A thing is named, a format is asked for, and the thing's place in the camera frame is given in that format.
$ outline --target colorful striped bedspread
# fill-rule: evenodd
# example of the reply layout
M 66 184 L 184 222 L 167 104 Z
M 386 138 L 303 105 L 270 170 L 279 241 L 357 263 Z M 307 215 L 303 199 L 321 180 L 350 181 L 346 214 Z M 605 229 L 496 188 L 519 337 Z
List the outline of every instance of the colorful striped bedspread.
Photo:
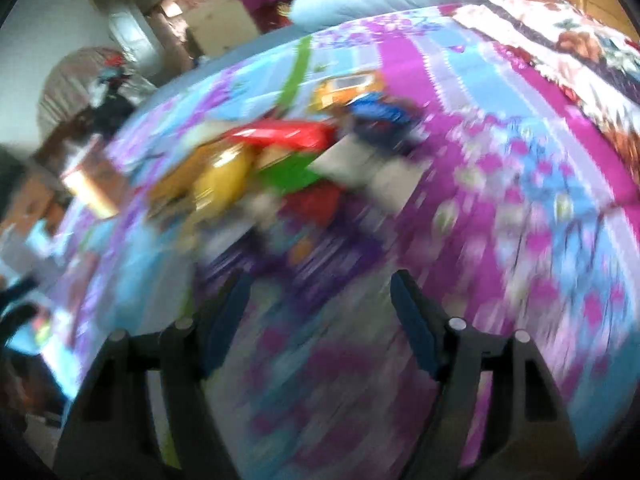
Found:
M 346 23 L 201 81 L 128 124 L 110 146 L 126 171 L 152 157 L 104 237 L 65 357 L 73 363 L 66 383 L 77 387 L 116 324 L 161 328 L 184 311 L 190 291 L 206 296 L 242 265 L 255 272 L 251 305 L 226 364 L 206 384 L 242 476 L 396 478 L 436 393 L 390 304 L 389 277 L 404 267 L 451 315 L 489 332 L 529 331 L 588 454 L 640 378 L 638 186 L 633 160 L 610 142 L 616 116 L 616 134 L 632 140 L 635 48 L 561 0 L 490 0 Z M 275 104 L 302 117 L 319 81 L 364 69 L 382 70 L 392 94 L 426 108 L 424 142 L 410 155 L 423 178 L 396 218 L 352 200 L 318 234 L 325 254 L 284 274 L 263 272 L 240 245 L 199 262 L 193 290 L 182 280 L 178 299 L 162 308 L 141 300 L 132 311 L 114 298 L 119 269 L 136 268 L 125 262 L 127 248 L 151 236 L 143 193 L 185 156 L 181 135 L 204 119 L 250 120 Z M 57 240 L 67 260 L 94 224 L 72 205 Z M 305 228 L 285 222 L 274 243 Z M 162 247 L 171 244 L 166 236 Z M 172 254 L 153 259 L 152 272 Z M 140 275 L 150 272 L 142 265 Z M 44 351 L 54 371 L 57 355 Z M 466 463 L 479 449 L 489 391 L 483 378 Z M 166 422 L 156 427 L 166 438 Z

